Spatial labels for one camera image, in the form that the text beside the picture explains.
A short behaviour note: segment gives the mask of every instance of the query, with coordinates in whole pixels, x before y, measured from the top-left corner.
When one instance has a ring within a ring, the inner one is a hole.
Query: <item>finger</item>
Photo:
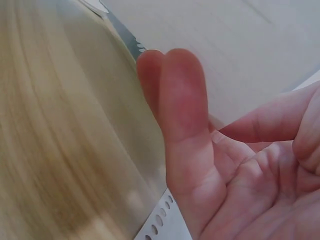
[[[167,184],[197,239],[223,202],[226,185],[214,165],[204,72],[186,50],[174,49],[164,57],[159,119]]]
[[[228,184],[236,175],[238,167],[255,155],[245,143],[233,140],[219,131],[211,133],[214,149],[214,165],[224,182]]]
[[[136,61],[137,74],[144,97],[156,119],[158,118],[159,81],[163,59],[164,55],[160,51],[147,50]]]
[[[220,132],[245,143],[294,140],[319,83],[283,94]]]

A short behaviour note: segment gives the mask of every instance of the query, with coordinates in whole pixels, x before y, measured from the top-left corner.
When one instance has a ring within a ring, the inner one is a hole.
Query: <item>wooden cutting board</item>
[[[101,0],[147,49],[186,48],[221,128],[320,69],[319,0]]]
[[[133,239],[166,189],[133,60],[72,0],[0,0],[1,240]]]

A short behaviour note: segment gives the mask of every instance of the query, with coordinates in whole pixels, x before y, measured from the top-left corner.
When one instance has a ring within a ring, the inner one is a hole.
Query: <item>palm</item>
[[[168,187],[195,240],[319,239],[320,84],[216,131],[194,55],[147,51],[137,71],[163,133]],[[245,144],[262,142],[272,144]]]
[[[212,136],[227,193],[200,239],[312,239],[320,177],[300,166],[292,143],[273,143],[255,153],[219,132]]]

